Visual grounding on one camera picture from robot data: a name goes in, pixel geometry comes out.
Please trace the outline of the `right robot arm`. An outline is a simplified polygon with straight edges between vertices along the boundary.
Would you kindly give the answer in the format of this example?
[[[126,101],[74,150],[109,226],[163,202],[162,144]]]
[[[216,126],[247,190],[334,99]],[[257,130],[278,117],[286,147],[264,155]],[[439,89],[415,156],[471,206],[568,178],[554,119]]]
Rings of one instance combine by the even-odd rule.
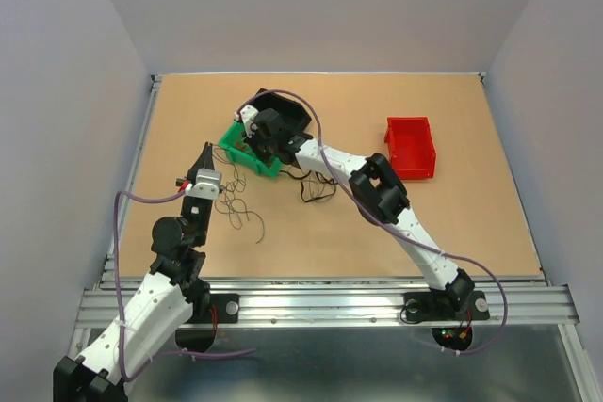
[[[261,159],[275,157],[301,170],[330,176],[361,215],[403,247],[430,289],[429,306],[444,317],[463,313],[475,283],[440,250],[418,221],[401,179],[381,153],[363,157],[325,146],[298,132],[275,109],[241,109],[246,142]]]

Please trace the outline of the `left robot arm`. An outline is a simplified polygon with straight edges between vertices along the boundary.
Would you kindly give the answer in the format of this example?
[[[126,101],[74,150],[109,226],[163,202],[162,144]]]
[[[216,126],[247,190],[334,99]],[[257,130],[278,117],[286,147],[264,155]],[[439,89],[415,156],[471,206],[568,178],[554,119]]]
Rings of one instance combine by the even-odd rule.
[[[152,228],[155,260],[136,293],[118,297],[118,314],[76,358],[62,358],[53,371],[56,401],[124,401],[125,386],[159,355],[161,347],[187,320],[203,319],[210,286],[200,279],[214,201],[221,174],[214,167],[213,146],[202,153],[183,179],[174,200],[177,217],[162,217]]]

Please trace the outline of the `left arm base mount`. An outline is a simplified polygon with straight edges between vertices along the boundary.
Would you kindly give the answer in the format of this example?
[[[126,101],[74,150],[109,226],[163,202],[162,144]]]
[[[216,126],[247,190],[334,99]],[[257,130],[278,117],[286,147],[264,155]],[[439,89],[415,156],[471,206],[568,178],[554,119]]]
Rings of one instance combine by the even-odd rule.
[[[240,295],[212,294],[193,307],[192,317],[175,332],[175,343],[195,352],[206,352],[214,344],[220,326],[238,322]]]

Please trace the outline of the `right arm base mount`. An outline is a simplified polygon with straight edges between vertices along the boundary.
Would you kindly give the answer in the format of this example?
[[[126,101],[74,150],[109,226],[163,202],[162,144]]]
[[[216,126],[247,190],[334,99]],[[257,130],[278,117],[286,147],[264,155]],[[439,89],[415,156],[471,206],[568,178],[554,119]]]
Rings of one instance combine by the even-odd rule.
[[[435,322],[434,341],[444,349],[466,352],[473,341],[473,323],[491,318],[482,291],[473,293],[460,310],[453,308],[443,296],[433,292],[409,292],[403,296],[399,320],[407,325]]]

